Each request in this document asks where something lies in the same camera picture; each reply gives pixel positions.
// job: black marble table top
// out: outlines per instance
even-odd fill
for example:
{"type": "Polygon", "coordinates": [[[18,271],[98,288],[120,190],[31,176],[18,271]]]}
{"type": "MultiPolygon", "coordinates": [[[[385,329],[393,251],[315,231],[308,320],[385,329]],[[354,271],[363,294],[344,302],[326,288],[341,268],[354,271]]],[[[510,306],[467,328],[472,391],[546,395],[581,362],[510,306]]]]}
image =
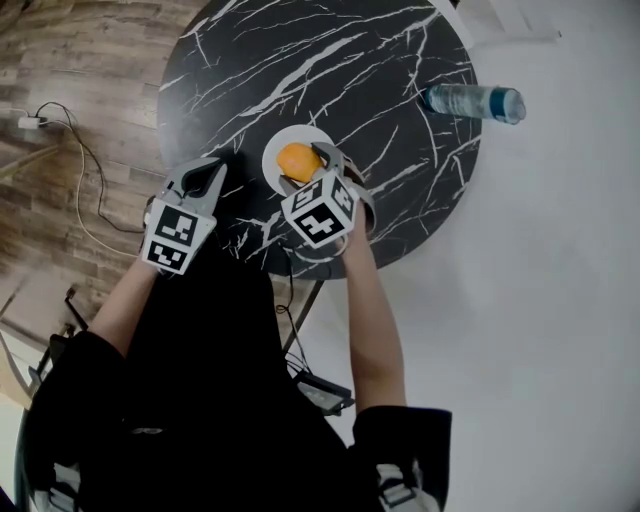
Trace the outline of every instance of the black marble table top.
{"type": "MultiPolygon", "coordinates": [[[[168,167],[222,156],[230,172],[214,236],[224,250],[287,275],[300,237],[267,184],[262,153],[282,128],[311,124],[353,159],[376,201],[378,267],[423,243],[465,190],[478,120],[426,113],[429,83],[475,84],[469,56],[426,0],[214,0],[191,22],[160,87],[168,167]]],[[[344,276],[331,247],[299,250],[294,275],[344,276]]]]}

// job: plastic bottle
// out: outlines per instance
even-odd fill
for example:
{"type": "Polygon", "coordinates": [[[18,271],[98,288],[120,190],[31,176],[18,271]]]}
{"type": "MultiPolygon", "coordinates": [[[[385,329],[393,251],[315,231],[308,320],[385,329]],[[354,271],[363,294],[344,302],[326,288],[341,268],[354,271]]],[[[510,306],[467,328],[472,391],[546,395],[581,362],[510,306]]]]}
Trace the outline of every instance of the plastic bottle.
{"type": "Polygon", "coordinates": [[[454,116],[495,119],[518,124],[527,115],[522,95],[505,87],[434,85],[423,93],[427,110],[454,116]]]}

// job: hand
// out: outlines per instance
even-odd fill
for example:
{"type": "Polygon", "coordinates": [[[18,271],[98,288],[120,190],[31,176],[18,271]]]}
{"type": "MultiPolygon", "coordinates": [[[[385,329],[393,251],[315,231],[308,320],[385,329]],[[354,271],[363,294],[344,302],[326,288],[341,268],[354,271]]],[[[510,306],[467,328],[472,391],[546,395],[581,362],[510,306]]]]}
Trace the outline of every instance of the hand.
{"type": "Polygon", "coordinates": [[[367,239],[367,216],[362,201],[358,201],[356,206],[356,221],[353,231],[349,233],[348,244],[347,249],[342,253],[345,264],[372,255],[367,239]]]}

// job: white plate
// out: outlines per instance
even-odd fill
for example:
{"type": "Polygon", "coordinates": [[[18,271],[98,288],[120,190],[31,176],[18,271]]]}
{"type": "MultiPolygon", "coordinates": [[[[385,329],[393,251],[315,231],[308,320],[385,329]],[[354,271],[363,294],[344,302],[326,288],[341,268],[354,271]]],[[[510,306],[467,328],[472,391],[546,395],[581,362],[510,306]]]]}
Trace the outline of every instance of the white plate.
{"type": "Polygon", "coordinates": [[[276,133],[271,140],[267,143],[262,153],[262,172],[264,173],[264,179],[267,180],[269,186],[281,196],[286,197],[284,190],[278,182],[278,178],[283,176],[284,173],[278,165],[278,153],[282,151],[287,144],[298,142],[300,144],[306,144],[311,146],[312,142],[326,142],[333,144],[331,137],[324,133],[315,126],[309,126],[306,124],[296,124],[294,126],[287,126],[278,133],[276,133]]]}

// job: person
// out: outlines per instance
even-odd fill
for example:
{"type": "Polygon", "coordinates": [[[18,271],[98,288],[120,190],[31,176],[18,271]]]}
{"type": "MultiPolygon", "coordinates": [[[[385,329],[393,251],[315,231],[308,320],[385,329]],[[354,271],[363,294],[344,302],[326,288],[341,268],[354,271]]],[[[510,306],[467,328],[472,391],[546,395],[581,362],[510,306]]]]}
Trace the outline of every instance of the person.
{"type": "Polygon", "coordinates": [[[214,238],[184,276],[137,259],[44,380],[24,436],[39,510],[442,510],[451,413],[407,407],[362,204],[342,255],[349,448],[287,370],[267,273],[214,238]]]}

